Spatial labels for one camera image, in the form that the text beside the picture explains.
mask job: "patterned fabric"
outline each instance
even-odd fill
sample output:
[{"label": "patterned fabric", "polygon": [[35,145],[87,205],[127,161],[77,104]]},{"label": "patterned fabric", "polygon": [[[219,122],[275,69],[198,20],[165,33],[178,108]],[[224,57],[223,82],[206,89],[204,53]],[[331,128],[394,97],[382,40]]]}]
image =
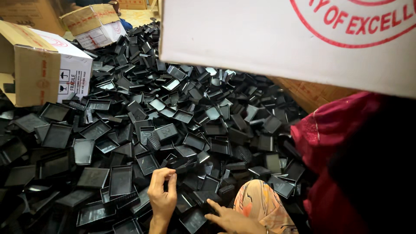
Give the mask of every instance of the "patterned fabric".
[{"label": "patterned fabric", "polygon": [[274,233],[298,233],[279,195],[261,180],[251,180],[240,188],[234,201],[234,210],[248,218],[257,219]]}]

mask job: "fragile label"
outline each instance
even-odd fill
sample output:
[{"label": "fragile label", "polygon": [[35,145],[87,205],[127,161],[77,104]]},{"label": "fragile label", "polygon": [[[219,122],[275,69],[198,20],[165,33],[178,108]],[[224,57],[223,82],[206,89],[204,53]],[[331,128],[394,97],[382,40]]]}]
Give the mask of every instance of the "fragile label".
[{"label": "fragile label", "polygon": [[290,2],[301,22],[315,37],[343,48],[381,45],[416,27],[416,0]]},{"label": "fragile label", "polygon": [[79,97],[87,95],[86,75],[87,73],[81,70],[60,69],[58,102],[62,102],[70,93],[75,93]]}]

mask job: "black plastic tray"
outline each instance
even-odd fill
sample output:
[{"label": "black plastic tray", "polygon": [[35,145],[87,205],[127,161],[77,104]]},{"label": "black plastic tray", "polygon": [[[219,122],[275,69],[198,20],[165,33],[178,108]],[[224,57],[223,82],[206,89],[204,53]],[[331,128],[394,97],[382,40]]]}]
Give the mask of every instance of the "black plastic tray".
[{"label": "black plastic tray", "polygon": [[137,219],[127,218],[113,225],[114,234],[143,234]]},{"label": "black plastic tray", "polygon": [[95,147],[101,150],[103,154],[106,154],[119,146],[120,145],[117,142],[113,141],[112,139],[106,136],[101,137],[95,142]]},{"label": "black plastic tray", "polygon": [[207,222],[207,219],[200,209],[194,209],[188,215],[181,217],[179,221],[185,226],[190,234],[194,234]]},{"label": "black plastic tray", "polygon": [[80,203],[83,203],[87,199],[91,198],[92,196],[94,196],[94,194],[95,193],[93,191],[79,189],[73,191],[67,196],[64,196],[56,200],[55,202],[73,208],[79,205]]},{"label": "black plastic tray", "polygon": [[77,227],[116,215],[115,207],[105,207],[102,201],[85,205],[78,212]]},{"label": "black plastic tray", "polygon": [[35,173],[35,165],[13,167],[4,183],[4,187],[26,185],[35,177]]},{"label": "black plastic tray", "polygon": [[96,140],[100,136],[106,134],[110,129],[111,129],[110,126],[108,126],[104,121],[99,119],[93,124],[84,128],[79,133],[81,134],[81,136],[85,137],[85,139]]},{"label": "black plastic tray", "polygon": [[45,139],[42,141],[42,146],[63,149],[67,146],[71,133],[71,125],[51,123]]},{"label": "black plastic tray", "polygon": [[131,177],[133,168],[131,165],[115,166],[111,168],[110,198],[131,193]]},{"label": "black plastic tray", "polygon": [[275,154],[266,154],[265,156],[265,166],[268,168],[272,174],[281,174],[282,165],[280,162],[280,156],[278,153]]},{"label": "black plastic tray", "polygon": [[110,100],[89,99],[87,102],[87,108],[92,110],[109,110],[110,105]]},{"label": "black plastic tray", "polygon": [[15,124],[25,132],[33,132],[35,127],[48,124],[48,122],[40,119],[36,114],[30,113],[15,120]]},{"label": "black plastic tray", "polygon": [[220,187],[220,180],[212,177],[210,175],[206,175],[204,181],[202,182],[200,191],[214,191],[215,193],[218,192]]},{"label": "black plastic tray", "polygon": [[45,179],[54,175],[72,171],[75,166],[74,149],[72,147],[45,155],[36,162],[35,179]]},{"label": "black plastic tray", "polygon": [[178,134],[178,131],[176,130],[176,127],[174,124],[168,124],[168,125],[156,128],[155,131],[160,141],[164,141]]},{"label": "black plastic tray", "polygon": [[205,140],[189,132],[183,140],[183,144],[203,150],[205,147]]},{"label": "black plastic tray", "polygon": [[147,144],[147,139],[151,136],[151,133],[155,130],[154,126],[140,127],[140,142]]},{"label": "black plastic tray", "polygon": [[152,174],[154,170],[160,168],[159,163],[150,153],[136,156],[136,161],[138,162],[144,176]]},{"label": "black plastic tray", "polygon": [[77,165],[91,164],[92,152],[94,150],[95,141],[86,139],[74,139],[72,147],[75,152],[75,163]]},{"label": "black plastic tray", "polygon": [[216,140],[213,138],[210,138],[208,142],[210,144],[210,148],[212,152],[228,154],[228,155],[231,154],[229,142],[224,142],[224,141]]},{"label": "black plastic tray", "polygon": [[109,171],[110,169],[106,168],[85,167],[78,180],[77,186],[101,189],[107,180]]},{"label": "black plastic tray", "polygon": [[40,111],[40,116],[56,121],[62,121],[64,120],[65,116],[68,114],[70,109],[71,108],[63,105],[47,102]]},{"label": "black plastic tray", "polygon": [[194,206],[196,206],[196,203],[185,192],[178,193],[178,201],[176,202],[177,213],[185,213]]},{"label": "black plastic tray", "polygon": [[186,124],[188,124],[191,121],[192,117],[193,117],[192,113],[189,113],[183,110],[177,110],[173,116],[174,119],[182,121]]}]

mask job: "box flap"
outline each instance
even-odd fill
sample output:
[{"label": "box flap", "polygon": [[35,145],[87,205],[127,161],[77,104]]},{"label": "box flap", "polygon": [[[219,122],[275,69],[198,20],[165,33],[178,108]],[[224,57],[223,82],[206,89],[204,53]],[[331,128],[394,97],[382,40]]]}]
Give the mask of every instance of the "box flap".
[{"label": "box flap", "polygon": [[0,21],[0,34],[13,45],[23,45],[42,50],[57,51],[53,46],[26,26]]},{"label": "box flap", "polygon": [[97,4],[91,5],[91,7],[94,10],[95,15],[100,19],[101,23],[104,25],[120,20],[113,6],[110,4]]},{"label": "box flap", "polygon": [[15,106],[55,103],[60,65],[61,55],[57,52],[15,46]]},{"label": "box flap", "polygon": [[4,94],[6,94],[7,98],[13,103],[13,105],[16,104],[16,94],[15,93],[6,93],[4,92],[3,85],[4,84],[13,84],[14,78],[10,74],[6,73],[0,73],[0,88],[3,91]]},{"label": "box flap", "polygon": [[86,6],[60,17],[74,36],[101,26],[91,6]]},{"label": "box flap", "polygon": [[84,53],[82,50],[78,49],[73,44],[67,42],[64,38],[60,37],[59,35],[56,35],[50,32],[36,30],[36,29],[31,29],[31,30],[35,32],[36,34],[38,34],[39,36],[41,36],[50,45],[55,47],[60,54],[92,59],[89,55]]},{"label": "box flap", "polygon": [[164,1],[159,59],[416,98],[416,1],[224,2]]}]

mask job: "person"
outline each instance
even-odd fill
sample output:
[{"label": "person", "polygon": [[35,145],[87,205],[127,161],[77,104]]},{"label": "person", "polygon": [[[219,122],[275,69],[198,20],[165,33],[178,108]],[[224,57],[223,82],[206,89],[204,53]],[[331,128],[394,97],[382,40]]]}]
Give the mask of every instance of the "person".
[{"label": "person", "polygon": [[86,7],[88,5],[106,4],[110,1],[111,0],[68,0],[70,3],[71,11]]},{"label": "person", "polygon": [[[174,169],[162,168],[153,172],[147,194],[153,209],[149,234],[164,234],[176,207],[176,179]],[[168,191],[163,183],[168,181]],[[272,234],[298,233],[295,224],[282,206],[279,196],[263,181],[255,179],[239,190],[234,208],[226,208],[208,199],[219,216],[205,218],[218,224],[227,233]]]}]

